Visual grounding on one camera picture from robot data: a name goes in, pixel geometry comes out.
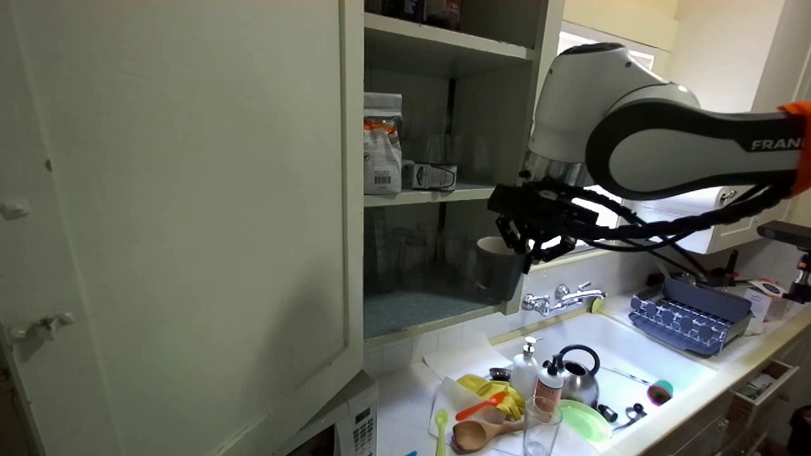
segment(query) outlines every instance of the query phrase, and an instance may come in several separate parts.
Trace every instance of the red object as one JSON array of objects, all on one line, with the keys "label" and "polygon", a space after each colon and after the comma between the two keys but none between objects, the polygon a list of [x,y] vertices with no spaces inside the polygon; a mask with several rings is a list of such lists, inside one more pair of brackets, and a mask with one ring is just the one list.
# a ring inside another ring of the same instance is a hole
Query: red object
[{"label": "red object", "polygon": [[470,409],[460,411],[460,413],[456,413],[456,422],[467,422],[467,419],[471,419],[471,415],[475,415],[480,409],[485,409],[485,405],[500,405],[504,398],[508,398],[508,392],[504,392],[504,390],[503,390],[503,392],[494,392],[494,395],[490,395],[488,401],[475,403],[475,405],[470,405]]},{"label": "red object", "polygon": [[783,104],[782,111],[788,116],[803,116],[806,123],[803,151],[791,187],[791,195],[802,195],[811,187],[811,101]]}]

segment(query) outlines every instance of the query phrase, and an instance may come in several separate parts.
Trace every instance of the sink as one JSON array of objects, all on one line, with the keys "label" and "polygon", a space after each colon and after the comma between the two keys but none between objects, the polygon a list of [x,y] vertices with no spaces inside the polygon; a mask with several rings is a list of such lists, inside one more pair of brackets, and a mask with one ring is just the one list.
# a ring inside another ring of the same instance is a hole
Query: sink
[{"label": "sink", "polygon": [[[618,413],[617,423],[626,423],[626,409],[633,403],[642,403],[647,415],[661,413],[665,409],[679,409],[679,398],[685,398],[688,390],[704,385],[709,380],[712,370],[698,361],[689,361],[683,352],[674,352],[649,337],[645,337],[640,330],[626,328],[617,320],[600,318],[600,315],[578,315],[578,318],[562,318],[552,328],[537,330],[531,337],[537,341],[537,361],[551,361],[559,354],[566,346],[589,346],[600,354],[600,403]],[[522,341],[510,341],[503,346],[494,346],[498,352],[504,357],[516,357],[522,347]],[[590,357],[587,352],[570,352],[566,361],[576,361],[583,368],[590,368]],[[647,398],[649,382],[670,380],[674,385],[674,395],[665,405],[655,405]],[[609,441],[597,443],[598,449],[617,446],[625,436],[628,436],[633,429],[640,429],[645,422],[617,432]]]}]

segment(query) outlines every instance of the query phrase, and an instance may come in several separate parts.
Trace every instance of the green object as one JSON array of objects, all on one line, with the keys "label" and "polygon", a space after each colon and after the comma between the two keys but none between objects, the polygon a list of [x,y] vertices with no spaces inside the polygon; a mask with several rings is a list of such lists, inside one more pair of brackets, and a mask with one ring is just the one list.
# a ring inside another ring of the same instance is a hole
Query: green object
[{"label": "green object", "polygon": [[450,411],[440,409],[437,415],[437,456],[447,456],[447,423],[450,423]]},{"label": "green object", "polygon": [[578,401],[560,401],[560,415],[568,429],[574,429],[587,441],[611,439],[611,423],[594,409]]},{"label": "green object", "polygon": [[603,310],[607,310],[607,300],[594,300],[587,311],[589,315],[603,315]]},{"label": "green object", "polygon": [[649,389],[649,401],[661,405],[668,403],[670,398],[674,398],[674,385],[670,380],[657,380],[651,389]]}]

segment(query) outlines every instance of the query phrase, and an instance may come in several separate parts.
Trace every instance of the faucet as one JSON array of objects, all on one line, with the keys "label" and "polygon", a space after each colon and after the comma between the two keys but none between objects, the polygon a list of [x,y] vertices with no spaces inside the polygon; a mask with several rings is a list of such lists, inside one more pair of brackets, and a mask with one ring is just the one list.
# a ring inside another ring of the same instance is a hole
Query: faucet
[{"label": "faucet", "polygon": [[551,315],[559,310],[570,310],[578,305],[590,308],[597,300],[603,300],[607,292],[590,287],[589,281],[570,292],[566,284],[555,287],[555,295],[528,295],[522,303],[524,311]]}]

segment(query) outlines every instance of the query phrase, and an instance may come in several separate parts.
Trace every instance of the wire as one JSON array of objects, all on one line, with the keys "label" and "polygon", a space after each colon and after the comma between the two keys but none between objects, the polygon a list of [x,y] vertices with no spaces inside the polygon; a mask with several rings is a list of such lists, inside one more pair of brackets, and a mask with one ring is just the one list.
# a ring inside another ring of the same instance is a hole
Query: wire
[{"label": "wire", "polygon": [[678,220],[657,220],[657,224],[647,224],[642,220],[631,208],[600,195],[600,192],[594,192],[594,190],[587,190],[587,187],[570,187],[570,186],[562,186],[562,182],[555,182],[555,181],[537,181],[537,182],[528,182],[524,190],[531,192],[537,192],[537,197],[547,197],[547,200],[555,200],[559,205],[566,204],[566,205],[576,205],[574,200],[589,200],[589,204],[597,204],[611,214],[617,214],[618,218],[625,218],[628,225],[617,225],[617,228],[609,228],[609,225],[594,225],[589,218],[566,218],[568,224],[560,224],[559,218],[551,218],[551,220],[559,220],[559,224],[551,224],[551,225],[528,225],[528,238],[535,238],[535,237],[551,237],[551,234],[559,234],[559,237],[574,237],[574,238],[581,238],[583,243],[589,246],[597,246],[597,249],[607,249],[607,251],[657,251],[657,249],[665,249],[665,246],[673,246],[689,267],[685,263],[678,263],[674,258],[668,258],[661,253],[655,253],[657,258],[683,268],[683,271],[689,271],[689,273],[698,273],[698,276],[707,276],[707,268],[694,258],[689,256],[685,249],[678,246],[678,242],[692,237],[694,232],[704,232],[704,228],[712,228],[712,225],[723,225],[723,224],[735,224],[740,218],[749,218],[749,216],[755,216],[761,214],[764,208],[770,208],[777,205],[778,200],[783,200],[788,195],[788,187],[791,182],[787,186],[755,186],[751,190],[746,190],[740,197],[735,197],[730,205],[725,208],[717,208],[717,210],[709,210],[709,214],[702,214],[702,216],[688,216],[688,218],[678,218]]}]

